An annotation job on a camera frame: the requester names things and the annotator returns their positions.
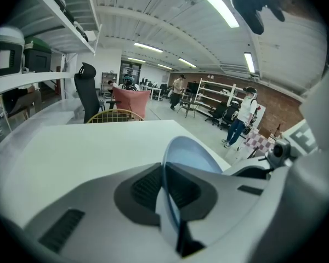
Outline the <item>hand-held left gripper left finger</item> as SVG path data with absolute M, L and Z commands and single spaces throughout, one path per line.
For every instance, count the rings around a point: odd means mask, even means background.
M 177 262 L 156 212 L 159 163 L 86 181 L 37 213 L 25 231 L 55 262 Z

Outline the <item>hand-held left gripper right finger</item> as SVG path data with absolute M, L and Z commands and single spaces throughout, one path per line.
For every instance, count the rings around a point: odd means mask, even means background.
M 176 252 L 185 258 L 224 236 L 252 209 L 267 183 L 166 163 L 165 196 Z

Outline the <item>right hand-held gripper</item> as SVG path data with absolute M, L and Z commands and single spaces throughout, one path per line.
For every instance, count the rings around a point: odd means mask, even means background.
M 317 152 L 319 147 L 306 120 L 281 133 L 269 148 L 259 165 L 247 165 L 241 168 L 231 167 L 223 172 L 227 176 L 242 178 L 268 179 L 267 175 L 280 167 L 290 168 L 300 157 Z

